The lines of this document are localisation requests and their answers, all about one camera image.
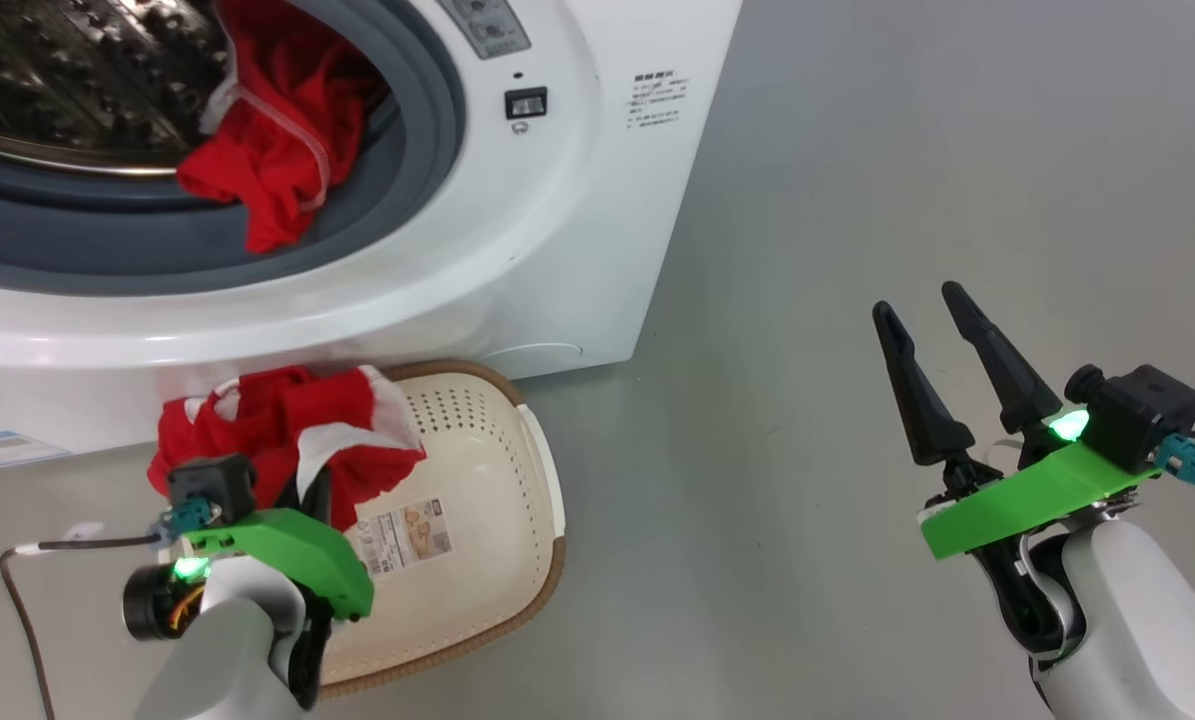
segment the red and white cloth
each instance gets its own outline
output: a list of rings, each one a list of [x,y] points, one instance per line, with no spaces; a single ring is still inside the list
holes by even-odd
[[[163,496],[178,464],[241,453],[257,473],[255,501],[271,507],[293,476],[304,498],[329,464],[337,530],[427,457],[405,392],[369,365],[325,379],[298,365],[243,375],[209,396],[167,402],[157,430],[148,479]]]
[[[178,168],[180,186],[245,202],[246,250],[294,245],[358,155],[364,110],[386,90],[374,64],[317,18],[280,0],[216,0],[228,76],[201,117],[213,135]]]

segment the perforated basket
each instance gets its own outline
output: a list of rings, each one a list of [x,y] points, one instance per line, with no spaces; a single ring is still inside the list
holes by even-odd
[[[511,633],[549,602],[565,560],[549,443],[516,389],[459,361],[385,374],[406,392],[428,460],[358,505],[358,527],[345,533],[376,596],[369,619],[332,635],[323,697],[418,673]],[[407,541],[409,560],[397,549]]]

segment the gray floor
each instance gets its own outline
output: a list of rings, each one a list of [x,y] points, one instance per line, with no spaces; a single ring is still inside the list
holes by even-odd
[[[868,309],[889,299],[981,442],[957,278],[1054,384],[1195,384],[1195,4],[749,0],[638,353],[523,383],[570,555],[532,624],[329,720],[1044,716],[975,566],[936,564]],[[0,548],[157,506],[146,448],[0,474]],[[1195,493],[1135,511],[1195,583]],[[127,716],[163,660],[125,565],[25,561],[62,719]],[[0,587],[0,716],[35,716]]]

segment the product label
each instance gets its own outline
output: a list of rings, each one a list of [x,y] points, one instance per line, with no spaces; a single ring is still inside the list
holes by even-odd
[[[676,70],[656,70],[633,78],[633,94],[629,99],[626,129],[663,127],[681,119],[681,101],[690,92],[690,79]]]
[[[0,468],[10,468],[12,464],[25,464],[26,462],[38,462],[53,457],[72,455],[61,448],[48,445],[44,442],[22,436],[20,433],[2,430],[0,432]]]
[[[358,522],[358,556],[370,578],[390,577],[452,550],[436,497]]]

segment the white washing machine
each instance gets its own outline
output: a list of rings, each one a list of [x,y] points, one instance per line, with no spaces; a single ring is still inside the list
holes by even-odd
[[[0,137],[0,464],[152,441],[164,401],[284,364],[632,355],[740,0],[292,1],[392,90],[294,250],[246,256],[244,209],[154,152]]]

